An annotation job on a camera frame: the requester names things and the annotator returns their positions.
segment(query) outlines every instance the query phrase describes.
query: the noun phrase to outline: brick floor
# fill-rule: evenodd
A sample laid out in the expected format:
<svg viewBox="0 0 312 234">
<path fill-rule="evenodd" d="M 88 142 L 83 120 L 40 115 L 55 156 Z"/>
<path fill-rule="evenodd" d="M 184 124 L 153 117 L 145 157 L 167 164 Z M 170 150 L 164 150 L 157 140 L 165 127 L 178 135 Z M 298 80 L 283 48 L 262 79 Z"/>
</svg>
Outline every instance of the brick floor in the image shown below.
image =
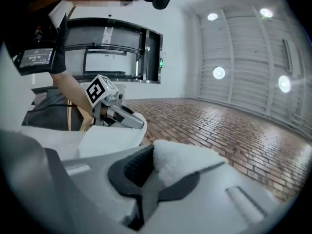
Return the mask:
<svg viewBox="0 0 312 234">
<path fill-rule="evenodd" d="M 281 201 L 299 192 L 311 146 L 296 133 L 240 110 L 192 99 L 128 100 L 148 122 L 143 144 L 156 139 L 212 148 Z"/>
</svg>

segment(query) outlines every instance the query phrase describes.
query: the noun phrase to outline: digital screen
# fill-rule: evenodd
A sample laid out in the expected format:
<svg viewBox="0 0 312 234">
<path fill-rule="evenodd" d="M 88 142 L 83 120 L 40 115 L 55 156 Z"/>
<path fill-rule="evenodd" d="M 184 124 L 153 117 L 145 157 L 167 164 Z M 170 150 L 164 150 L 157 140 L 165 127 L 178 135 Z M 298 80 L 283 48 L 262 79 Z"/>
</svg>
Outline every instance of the digital screen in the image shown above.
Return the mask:
<svg viewBox="0 0 312 234">
<path fill-rule="evenodd" d="M 34 65 L 47 65 L 50 63 L 52 52 L 52 48 L 25 50 L 19 67 L 23 68 Z"/>
</svg>

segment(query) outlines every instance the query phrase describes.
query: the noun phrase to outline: ceiling light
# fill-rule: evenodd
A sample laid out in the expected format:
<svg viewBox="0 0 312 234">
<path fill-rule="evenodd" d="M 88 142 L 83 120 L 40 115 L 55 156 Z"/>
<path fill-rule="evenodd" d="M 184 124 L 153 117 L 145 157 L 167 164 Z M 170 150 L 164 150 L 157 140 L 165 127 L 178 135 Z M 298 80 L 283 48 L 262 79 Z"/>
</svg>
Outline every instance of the ceiling light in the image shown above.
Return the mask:
<svg viewBox="0 0 312 234">
<path fill-rule="evenodd" d="M 218 19 L 218 15 L 216 13 L 211 13 L 208 15 L 208 20 L 209 21 L 215 21 Z"/>
<path fill-rule="evenodd" d="M 265 8 L 260 10 L 260 14 L 266 18 L 271 18 L 273 16 L 273 13 L 270 10 L 265 9 Z"/>
<path fill-rule="evenodd" d="M 287 76 L 281 76 L 278 79 L 278 85 L 280 90 L 282 90 L 284 93 L 288 93 L 291 90 L 291 81 Z"/>
<path fill-rule="evenodd" d="M 216 79 L 222 79 L 225 76 L 225 70 L 221 67 L 217 67 L 214 69 L 213 75 Z"/>
</svg>

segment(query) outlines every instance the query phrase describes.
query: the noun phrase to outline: towel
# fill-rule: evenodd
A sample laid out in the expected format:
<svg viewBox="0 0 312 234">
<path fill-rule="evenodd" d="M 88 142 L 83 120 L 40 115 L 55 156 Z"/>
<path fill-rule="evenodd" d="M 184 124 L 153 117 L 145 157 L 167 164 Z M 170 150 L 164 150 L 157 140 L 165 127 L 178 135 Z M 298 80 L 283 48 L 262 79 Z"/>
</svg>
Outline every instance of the towel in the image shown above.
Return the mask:
<svg viewBox="0 0 312 234">
<path fill-rule="evenodd" d="M 166 187 L 221 162 L 228 161 L 212 149 L 166 140 L 154 141 L 154 167 Z"/>
<path fill-rule="evenodd" d="M 147 122 L 139 113 L 133 113 L 133 116 L 144 122 L 141 129 L 124 128 L 117 125 L 92 126 L 78 146 L 78 157 L 106 155 L 139 146 L 146 133 Z"/>
</svg>

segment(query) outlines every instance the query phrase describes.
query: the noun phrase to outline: white fluffy cloth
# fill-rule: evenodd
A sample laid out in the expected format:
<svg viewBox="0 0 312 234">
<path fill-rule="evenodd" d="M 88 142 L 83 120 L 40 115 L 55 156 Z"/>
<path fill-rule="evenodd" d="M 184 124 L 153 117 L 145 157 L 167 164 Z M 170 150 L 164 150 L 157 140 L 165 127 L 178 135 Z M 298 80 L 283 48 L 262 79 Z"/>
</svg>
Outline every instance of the white fluffy cloth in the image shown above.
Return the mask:
<svg viewBox="0 0 312 234">
<path fill-rule="evenodd" d="M 159 179 L 168 187 L 184 176 L 211 167 L 226 158 L 212 149 L 193 145 L 156 140 L 154 142 L 154 167 Z"/>
</svg>

